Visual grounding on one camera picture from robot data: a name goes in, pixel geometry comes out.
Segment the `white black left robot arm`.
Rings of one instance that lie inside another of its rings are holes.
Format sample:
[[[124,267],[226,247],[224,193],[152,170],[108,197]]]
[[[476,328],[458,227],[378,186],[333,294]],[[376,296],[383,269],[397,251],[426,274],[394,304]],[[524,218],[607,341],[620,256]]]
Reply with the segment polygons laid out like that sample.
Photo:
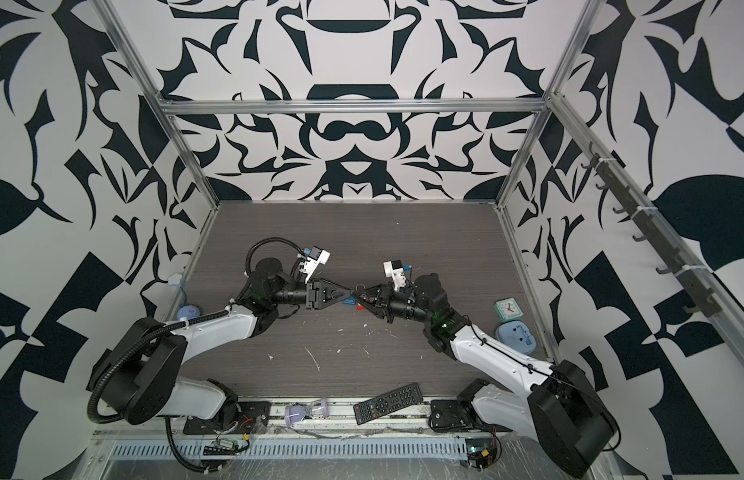
[[[223,463],[194,463],[181,453],[172,421],[191,417],[217,434],[229,433],[243,418],[239,397],[220,381],[181,377],[182,365],[207,351],[264,333],[280,319],[282,305],[321,310],[350,295],[342,285],[286,272],[278,259],[265,258],[248,272],[239,295],[220,311],[170,323],[152,317],[135,321],[94,366],[86,415],[94,424],[139,425],[159,417],[178,463],[195,473],[218,472]]]

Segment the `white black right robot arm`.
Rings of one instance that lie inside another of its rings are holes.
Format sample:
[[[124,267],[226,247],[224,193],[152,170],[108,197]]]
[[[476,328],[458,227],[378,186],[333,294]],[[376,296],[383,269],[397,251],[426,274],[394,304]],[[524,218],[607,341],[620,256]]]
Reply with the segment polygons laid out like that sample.
[[[437,274],[422,275],[403,291],[388,282],[353,296],[387,322],[420,322],[434,350],[492,378],[468,399],[478,419],[535,440],[568,475],[583,478],[619,434],[617,421],[581,368],[566,360],[537,360],[483,332],[450,305]]]

